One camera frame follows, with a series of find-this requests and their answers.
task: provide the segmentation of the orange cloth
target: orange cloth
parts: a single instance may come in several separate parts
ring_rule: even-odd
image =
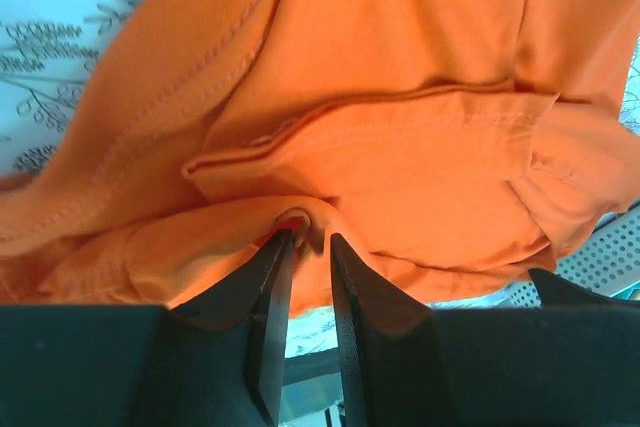
[[[342,232],[422,302],[555,267],[640,195],[617,122],[640,0],[146,0],[32,181],[0,299],[175,305],[298,219],[292,315]]]

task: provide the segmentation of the orange fabric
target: orange fabric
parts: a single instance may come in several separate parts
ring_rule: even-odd
[[[640,195],[617,115],[640,0],[146,0],[37,178],[0,186],[0,300],[165,302],[296,219],[422,302],[555,267]]]

